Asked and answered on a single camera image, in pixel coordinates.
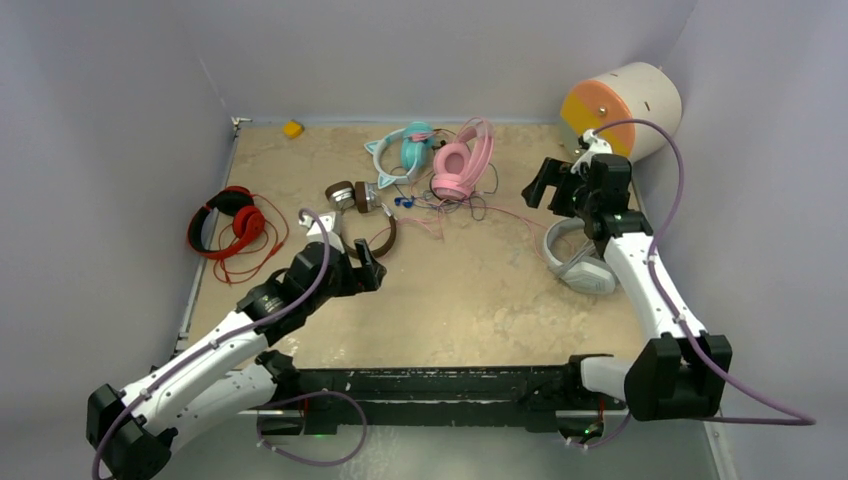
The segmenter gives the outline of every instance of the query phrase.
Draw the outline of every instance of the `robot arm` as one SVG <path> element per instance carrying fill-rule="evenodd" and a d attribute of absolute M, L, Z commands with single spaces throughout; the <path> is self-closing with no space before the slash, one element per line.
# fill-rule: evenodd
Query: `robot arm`
<path fill-rule="evenodd" d="M 91 394 L 86 437 L 102 452 L 116 479 L 152 478 L 172 453 L 204 430 L 284 394 L 278 391 L 277 372 L 262 355 L 256 364 L 232 370 L 302 327 L 331 297 L 380 287 L 386 269 L 373 259 L 365 241 L 355 242 L 362 266 L 354 268 L 339 237 L 340 218 L 329 213 L 320 221 L 328 233 L 329 259 L 311 295 L 303 298 L 318 278 L 325 245 L 321 228 L 307 220 L 302 224 L 309 228 L 310 243 L 291 266 L 252 288 L 209 334 L 120 391 L 106 384 Z M 295 303 L 288 314 L 266 323 L 270 315 Z M 110 428 L 111 436 L 106 434 Z"/>
<path fill-rule="evenodd" d="M 545 188 L 556 189 L 548 209 L 580 217 L 584 233 L 618 277 L 630 298 L 647 340 L 634 362 L 610 356 L 575 356 L 582 388 L 624 400 L 640 421 L 711 417 L 718 411 L 724 381 L 695 355 L 660 297 L 648 270 L 649 261 L 700 346 L 725 371 L 732 351 L 722 335 L 710 335 L 689 312 L 659 255 L 649 258 L 653 231 L 641 212 L 628 208 L 631 164 L 605 146 L 588 142 L 590 157 L 575 164 L 547 158 L 523 191 L 528 206 L 539 206 Z"/>

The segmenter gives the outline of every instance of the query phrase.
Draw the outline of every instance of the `gray headphones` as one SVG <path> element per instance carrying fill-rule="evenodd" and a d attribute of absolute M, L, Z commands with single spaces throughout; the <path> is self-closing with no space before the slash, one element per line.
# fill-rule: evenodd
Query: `gray headphones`
<path fill-rule="evenodd" d="M 575 292 L 592 295 L 612 293 L 617 283 L 615 274 L 603 260 L 593 256 L 595 245 L 591 240 L 583 244 L 567 262 L 556 258 L 551 251 L 557 238 L 576 230 L 583 230 L 583 220 L 580 218 L 560 220 L 548 229 L 542 245 L 548 270 Z"/>

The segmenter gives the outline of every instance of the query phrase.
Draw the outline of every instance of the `gray wall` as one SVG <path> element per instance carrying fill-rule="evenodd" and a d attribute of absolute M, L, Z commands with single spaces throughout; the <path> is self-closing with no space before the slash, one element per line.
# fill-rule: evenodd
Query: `gray wall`
<path fill-rule="evenodd" d="M 813 428 L 734 427 L 743 479 L 846 478 L 848 4 L 701 1 L 665 71 L 680 87 L 683 204 L 661 246 L 692 310 L 734 345 L 732 372 Z M 639 164 L 650 217 L 670 152 Z M 728 414 L 772 414 L 731 390 Z"/>
<path fill-rule="evenodd" d="M 577 81 L 662 61 L 697 0 L 179 0 L 233 115 L 553 119 Z"/>
<path fill-rule="evenodd" d="M 0 59 L 0 478 L 84 478 L 88 394 L 173 348 L 231 126 L 165 0 L 4 0 Z"/>

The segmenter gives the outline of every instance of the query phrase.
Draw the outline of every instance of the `beige table surface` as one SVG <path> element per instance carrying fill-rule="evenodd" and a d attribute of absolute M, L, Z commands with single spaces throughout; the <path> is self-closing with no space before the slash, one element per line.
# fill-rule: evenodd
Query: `beige table surface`
<path fill-rule="evenodd" d="M 293 140 L 279 127 L 242 130 L 229 184 L 245 186 L 275 202 L 292 232 L 251 282 L 221 283 L 212 274 L 213 262 L 207 262 L 190 342 L 208 333 L 252 286 L 291 263 L 306 244 L 305 230 L 296 222 L 299 208 L 327 212 L 330 207 L 323 192 L 328 185 L 341 180 L 376 181 L 371 155 L 363 144 L 395 128 L 400 126 L 311 127 Z M 551 125 L 498 125 L 492 163 L 500 174 L 500 187 L 486 196 L 488 204 L 545 226 L 556 221 L 558 217 L 544 208 L 552 189 L 539 210 L 525 206 L 520 192 L 546 156 L 568 159 L 558 135 Z M 384 168 L 399 165 L 399 149 L 397 144 L 389 147 Z M 490 170 L 478 189 L 493 186 Z M 381 195 L 399 218 L 436 217 L 428 209 L 394 207 L 394 188 L 382 190 Z M 261 200 L 257 203 L 279 227 L 281 221 L 273 210 Z M 381 212 L 363 216 L 349 211 L 343 218 L 350 239 L 370 239 L 387 225 Z M 230 221 L 222 216 L 216 235 Z M 561 364 L 575 353 L 603 352 L 630 359 L 638 355 L 644 340 L 621 287 L 605 297 L 572 292 L 536 257 L 533 237 L 523 222 L 493 210 L 475 221 L 468 209 L 462 209 L 444 217 L 443 228 L 444 240 L 438 240 L 418 225 L 401 226 L 395 248 L 380 259 L 388 274 L 379 291 L 329 300 L 306 326 L 274 348 L 293 354 L 299 367 Z M 545 229 L 534 230 L 541 241 Z M 582 242 L 579 233 L 570 238 L 578 246 Z M 567 256 L 568 245 L 559 242 L 557 251 Z M 242 255 L 227 265 L 239 270 L 255 265 L 263 256 Z"/>

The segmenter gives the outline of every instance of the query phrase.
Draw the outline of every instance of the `red headphones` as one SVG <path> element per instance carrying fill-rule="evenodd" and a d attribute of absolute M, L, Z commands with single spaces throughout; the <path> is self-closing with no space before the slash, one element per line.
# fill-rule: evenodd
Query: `red headphones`
<path fill-rule="evenodd" d="M 223 250 L 205 248 L 201 238 L 203 224 L 213 208 L 217 208 L 224 215 L 233 217 L 233 233 L 237 240 Z M 265 215 L 262 215 L 254 204 L 250 190 L 244 187 L 227 187 L 194 214 L 188 225 L 188 244 L 195 252 L 206 258 L 223 260 L 237 254 L 256 240 L 265 231 L 265 222 Z"/>

